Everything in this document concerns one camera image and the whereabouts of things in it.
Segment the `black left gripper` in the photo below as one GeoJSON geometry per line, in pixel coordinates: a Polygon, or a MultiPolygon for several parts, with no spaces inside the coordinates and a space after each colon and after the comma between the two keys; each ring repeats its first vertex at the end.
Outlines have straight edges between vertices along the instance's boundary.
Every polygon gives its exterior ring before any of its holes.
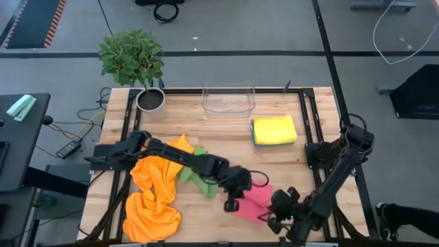
{"type": "Polygon", "coordinates": [[[242,198],[244,190],[251,190],[252,188],[250,172],[241,166],[224,168],[219,173],[219,186],[228,194],[228,199],[224,203],[224,211],[238,211],[239,202],[235,199],[242,198]]]}

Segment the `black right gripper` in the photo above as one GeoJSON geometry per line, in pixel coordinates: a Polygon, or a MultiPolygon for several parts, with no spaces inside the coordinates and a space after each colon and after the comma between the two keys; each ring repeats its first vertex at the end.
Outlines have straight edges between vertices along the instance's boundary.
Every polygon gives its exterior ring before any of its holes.
{"type": "Polygon", "coordinates": [[[275,191],[271,198],[270,210],[267,212],[268,226],[273,233],[278,235],[284,227],[306,228],[306,203],[307,198],[300,201],[300,194],[295,187],[287,191],[275,191]]]}

